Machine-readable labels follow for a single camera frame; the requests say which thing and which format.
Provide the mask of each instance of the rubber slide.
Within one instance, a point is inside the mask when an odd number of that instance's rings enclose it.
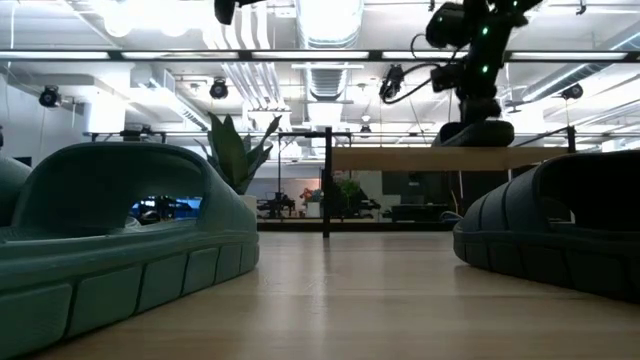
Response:
[[[640,302],[640,151],[574,154],[476,201],[454,228],[463,261],[490,271]],[[572,222],[554,222],[561,203]]]

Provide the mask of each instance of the plant pot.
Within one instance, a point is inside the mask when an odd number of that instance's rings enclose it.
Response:
[[[310,218],[319,218],[320,214],[320,203],[307,203],[307,217]]]
[[[253,211],[254,214],[258,213],[258,198],[252,195],[240,195],[244,204]]]

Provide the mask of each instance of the wooden floor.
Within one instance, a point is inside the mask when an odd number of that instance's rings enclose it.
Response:
[[[258,269],[39,359],[640,359],[640,306],[466,266],[449,233],[275,234]]]

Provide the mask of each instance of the ceiling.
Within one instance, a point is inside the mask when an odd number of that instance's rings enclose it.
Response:
[[[575,14],[577,0],[544,1],[535,11],[528,13],[530,25],[512,35],[509,49],[602,50],[607,40],[617,34],[629,31],[630,28],[633,30],[633,27],[636,28],[635,31],[640,31],[640,2],[637,0],[599,0],[597,4],[590,3],[587,11],[578,16]],[[127,36],[116,38],[105,31],[103,18],[96,13],[92,1],[0,1],[0,48],[10,48],[13,37],[15,49],[207,49],[201,28],[208,26],[203,24],[215,21],[210,11],[210,2],[182,1],[180,6],[188,9],[185,12],[189,14],[192,27],[183,36],[169,37],[158,29],[134,29]],[[299,48],[293,0],[269,0],[268,8],[267,33],[271,45],[276,49]],[[411,38],[425,31],[431,15],[428,1],[365,0],[362,29],[356,47],[407,50]],[[241,30],[239,18],[240,11],[237,12],[235,21],[238,36]],[[331,26],[330,18],[323,21]],[[417,47],[428,49],[424,41],[418,41]],[[294,70],[291,65],[276,63],[275,70],[285,103],[291,109],[291,123],[300,125],[308,117],[306,104],[309,98],[303,71]],[[362,65],[362,69],[351,70],[348,76],[346,95],[343,98],[346,102],[341,112],[341,121],[347,125],[343,127],[357,131],[362,124],[363,115],[371,117],[373,131],[383,132],[419,131],[420,127],[424,131],[434,132],[446,122],[458,121],[455,96],[452,97],[450,92],[435,94],[429,86],[401,103],[381,106],[377,93],[380,79],[389,64]],[[166,111],[157,102],[145,102],[144,96],[136,95],[136,90],[131,89],[130,73],[133,66],[131,63],[21,62],[14,64],[12,71],[21,76],[21,79],[51,74],[93,76],[129,98],[131,103],[148,110],[143,111],[143,115],[128,112],[127,121],[144,121],[165,130],[184,129],[175,113]],[[405,69],[410,66],[411,64],[404,64]],[[567,65],[549,63],[508,64],[497,81],[500,100],[517,98],[522,89],[565,66]],[[213,78],[225,75],[220,63],[167,62],[154,63],[153,67],[157,71],[166,69],[173,74],[177,81],[176,91],[189,106],[201,114],[211,111],[221,115],[242,115],[244,100],[233,85],[230,86],[229,96],[224,100],[214,101],[208,94],[208,86]],[[567,122],[579,123],[581,119],[604,115],[620,105],[638,101],[639,74],[637,64],[614,65],[581,81],[585,95],[579,100],[565,102],[563,99],[550,97],[520,107],[518,110],[522,111],[517,114],[505,111],[503,117],[516,123],[516,130],[523,133],[554,130],[566,126]],[[416,71],[405,79],[404,88],[412,89],[428,77],[429,70]],[[202,84],[201,90],[193,91],[192,84]],[[599,133],[635,122],[640,124],[640,107],[632,107],[624,115],[610,117],[606,121],[578,130]],[[398,142],[398,139],[385,141]],[[602,140],[592,138],[585,141],[594,144],[598,142]]]

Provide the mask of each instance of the wooden shelf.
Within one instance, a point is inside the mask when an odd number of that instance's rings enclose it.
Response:
[[[501,171],[568,154],[561,147],[333,148],[333,170]]]

